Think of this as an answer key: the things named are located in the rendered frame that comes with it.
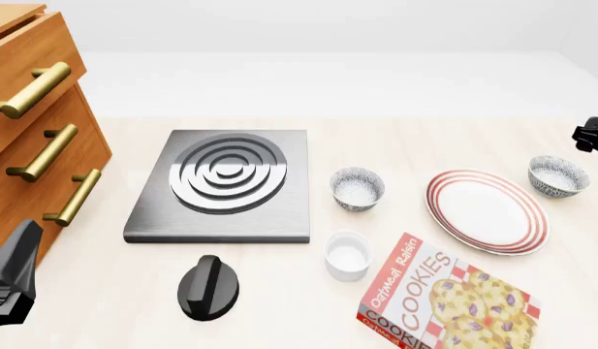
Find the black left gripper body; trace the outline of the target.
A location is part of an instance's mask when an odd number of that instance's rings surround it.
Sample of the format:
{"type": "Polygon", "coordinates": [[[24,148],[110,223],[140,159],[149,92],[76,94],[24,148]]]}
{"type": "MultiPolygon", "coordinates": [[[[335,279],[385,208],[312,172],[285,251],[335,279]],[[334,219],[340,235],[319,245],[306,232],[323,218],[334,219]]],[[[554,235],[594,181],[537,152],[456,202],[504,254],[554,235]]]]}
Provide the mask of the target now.
{"type": "Polygon", "coordinates": [[[0,326],[21,325],[36,299],[35,271],[10,277],[0,272],[0,326]]]}

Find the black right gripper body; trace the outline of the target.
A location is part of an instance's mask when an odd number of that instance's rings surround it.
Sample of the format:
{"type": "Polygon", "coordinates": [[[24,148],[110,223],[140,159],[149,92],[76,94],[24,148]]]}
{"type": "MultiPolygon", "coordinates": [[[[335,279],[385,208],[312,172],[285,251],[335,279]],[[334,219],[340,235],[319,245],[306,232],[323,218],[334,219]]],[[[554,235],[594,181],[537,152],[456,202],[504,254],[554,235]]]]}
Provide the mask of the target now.
{"type": "Polygon", "coordinates": [[[572,139],[577,150],[587,153],[598,151],[598,117],[590,117],[583,126],[576,127],[572,139]]]}

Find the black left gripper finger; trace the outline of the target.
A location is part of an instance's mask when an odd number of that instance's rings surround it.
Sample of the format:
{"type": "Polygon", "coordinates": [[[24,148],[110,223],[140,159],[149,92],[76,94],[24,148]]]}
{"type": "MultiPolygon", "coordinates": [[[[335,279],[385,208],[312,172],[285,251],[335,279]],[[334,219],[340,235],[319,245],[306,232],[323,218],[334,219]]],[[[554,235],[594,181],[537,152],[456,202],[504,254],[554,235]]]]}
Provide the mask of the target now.
{"type": "Polygon", "coordinates": [[[0,247],[0,282],[32,282],[43,229],[23,220],[0,247]]]}

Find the patterned black-white bowl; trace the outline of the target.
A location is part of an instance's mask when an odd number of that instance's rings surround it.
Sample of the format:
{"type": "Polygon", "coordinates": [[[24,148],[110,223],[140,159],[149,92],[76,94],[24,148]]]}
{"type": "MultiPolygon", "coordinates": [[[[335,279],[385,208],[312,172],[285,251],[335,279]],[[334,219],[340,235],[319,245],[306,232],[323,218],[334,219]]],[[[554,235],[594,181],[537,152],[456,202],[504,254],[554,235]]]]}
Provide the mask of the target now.
{"type": "Polygon", "coordinates": [[[582,168],[557,156],[533,157],[527,174],[536,191],[553,199],[573,197],[590,185],[590,177],[582,168]]]}
{"type": "Polygon", "coordinates": [[[330,177],[333,198],[348,211],[368,211],[385,194],[385,182],[366,168],[343,168],[330,177]]]}

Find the plate with red rings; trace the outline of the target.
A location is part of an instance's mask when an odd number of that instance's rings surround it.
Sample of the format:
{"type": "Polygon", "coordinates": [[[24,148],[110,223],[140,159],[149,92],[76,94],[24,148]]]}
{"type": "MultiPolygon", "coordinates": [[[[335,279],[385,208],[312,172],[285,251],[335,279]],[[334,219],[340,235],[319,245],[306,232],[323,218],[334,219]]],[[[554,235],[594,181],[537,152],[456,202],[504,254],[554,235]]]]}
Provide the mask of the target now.
{"type": "Polygon", "coordinates": [[[437,174],[426,186],[425,204],[453,238],[494,255],[529,255],[551,236],[540,203],[496,174],[473,169],[437,174]]]}

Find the flat black stove plate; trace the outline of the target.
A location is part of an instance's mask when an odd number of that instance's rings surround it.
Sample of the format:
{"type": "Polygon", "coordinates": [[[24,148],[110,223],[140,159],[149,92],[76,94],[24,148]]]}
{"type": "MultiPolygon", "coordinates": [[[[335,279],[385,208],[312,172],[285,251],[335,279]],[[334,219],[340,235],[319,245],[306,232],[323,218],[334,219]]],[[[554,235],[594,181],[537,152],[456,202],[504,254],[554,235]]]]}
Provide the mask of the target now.
{"type": "Polygon", "coordinates": [[[173,130],[124,230],[128,243],[308,243],[304,130],[173,130]]]}

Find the wooden drawer slightly open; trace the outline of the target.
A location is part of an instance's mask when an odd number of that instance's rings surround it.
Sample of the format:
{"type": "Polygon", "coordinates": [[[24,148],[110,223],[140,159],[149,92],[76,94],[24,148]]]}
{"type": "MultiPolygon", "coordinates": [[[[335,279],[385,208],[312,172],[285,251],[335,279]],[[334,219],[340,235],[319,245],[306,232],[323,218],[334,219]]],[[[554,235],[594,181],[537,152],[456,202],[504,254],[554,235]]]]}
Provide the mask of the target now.
{"type": "Polygon", "coordinates": [[[34,20],[0,40],[0,102],[9,101],[35,80],[32,71],[55,63],[68,64],[71,74],[21,118],[0,112],[0,153],[73,86],[86,68],[62,14],[37,14],[34,20]]]}

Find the round black stove knob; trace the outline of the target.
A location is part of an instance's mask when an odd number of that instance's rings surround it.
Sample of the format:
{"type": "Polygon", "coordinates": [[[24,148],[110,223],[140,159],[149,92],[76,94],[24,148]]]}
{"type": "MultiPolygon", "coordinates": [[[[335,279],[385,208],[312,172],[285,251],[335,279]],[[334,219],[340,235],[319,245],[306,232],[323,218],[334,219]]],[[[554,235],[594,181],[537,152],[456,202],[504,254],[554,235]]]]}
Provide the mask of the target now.
{"type": "Polygon", "coordinates": [[[224,316],[236,304],[239,283],[235,271],[216,255],[203,255],[185,273],[177,289],[177,301],[190,319],[208,322],[224,316]]]}

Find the oatmeal raisin cookies box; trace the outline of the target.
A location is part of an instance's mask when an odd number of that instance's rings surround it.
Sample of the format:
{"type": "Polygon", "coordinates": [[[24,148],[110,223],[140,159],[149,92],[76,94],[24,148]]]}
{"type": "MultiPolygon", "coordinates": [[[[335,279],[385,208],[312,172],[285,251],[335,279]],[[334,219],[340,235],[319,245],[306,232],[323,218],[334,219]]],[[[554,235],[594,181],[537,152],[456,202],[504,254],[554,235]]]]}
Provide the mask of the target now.
{"type": "Polygon", "coordinates": [[[540,313],[519,288],[404,234],[357,319],[400,349],[530,349],[540,313]]]}

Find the wooden cabinet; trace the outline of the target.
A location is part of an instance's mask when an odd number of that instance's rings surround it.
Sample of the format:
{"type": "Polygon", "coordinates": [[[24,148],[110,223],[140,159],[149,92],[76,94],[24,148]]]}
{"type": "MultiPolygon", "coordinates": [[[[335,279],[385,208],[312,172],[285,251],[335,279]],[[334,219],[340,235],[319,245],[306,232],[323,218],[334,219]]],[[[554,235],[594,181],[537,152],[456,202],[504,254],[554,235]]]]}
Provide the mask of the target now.
{"type": "MultiPolygon", "coordinates": [[[[0,4],[0,40],[23,26],[28,25],[34,20],[34,16],[37,14],[50,14],[50,12],[42,4],[0,4]]],[[[74,86],[80,88],[79,80],[69,89],[74,86]]]]}

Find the small white ramekin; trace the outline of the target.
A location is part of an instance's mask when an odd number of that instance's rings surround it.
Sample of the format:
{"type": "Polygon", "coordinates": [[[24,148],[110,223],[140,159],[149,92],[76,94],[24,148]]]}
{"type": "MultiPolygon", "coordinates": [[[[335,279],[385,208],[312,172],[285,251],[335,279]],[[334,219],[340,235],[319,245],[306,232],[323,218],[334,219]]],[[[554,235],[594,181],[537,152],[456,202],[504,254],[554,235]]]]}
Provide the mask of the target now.
{"type": "Polygon", "coordinates": [[[369,240],[359,232],[342,230],[331,235],[324,245],[328,273],[338,281],[363,278],[373,261],[369,240]]]}

